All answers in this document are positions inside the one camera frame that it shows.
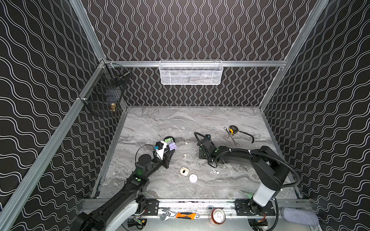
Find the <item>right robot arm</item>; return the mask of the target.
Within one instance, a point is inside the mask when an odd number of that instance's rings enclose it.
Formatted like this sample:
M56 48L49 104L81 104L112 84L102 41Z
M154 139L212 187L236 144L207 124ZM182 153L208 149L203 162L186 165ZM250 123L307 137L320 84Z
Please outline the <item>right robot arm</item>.
M265 214L265 207L284 188L300 184L299 173L270 147L259 149L216 147L209 134L194 133L200 159L207 160L212 168L220 164L237 164L252 167L261 183L247 203L247 210L253 215Z

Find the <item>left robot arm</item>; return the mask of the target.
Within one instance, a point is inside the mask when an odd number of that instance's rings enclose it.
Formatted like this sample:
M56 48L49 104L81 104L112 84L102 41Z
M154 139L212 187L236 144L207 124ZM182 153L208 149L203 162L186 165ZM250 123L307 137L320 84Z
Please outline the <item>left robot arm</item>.
M164 149L163 159L141 155L123 188L96 210L79 214L72 223L72 231L115 231L130 216L145 211L142 192L149 185L149 176L160 167L168 168L175 150Z

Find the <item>purple earbud charging case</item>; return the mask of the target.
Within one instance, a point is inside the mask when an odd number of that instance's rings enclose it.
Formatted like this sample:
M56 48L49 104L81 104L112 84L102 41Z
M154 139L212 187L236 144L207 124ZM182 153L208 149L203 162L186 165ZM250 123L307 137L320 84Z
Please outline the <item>purple earbud charging case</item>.
M175 149L177 148L177 146L176 146L175 142L170 143L170 144L168 145L168 147L169 147L169 150L170 150L170 151L175 150Z

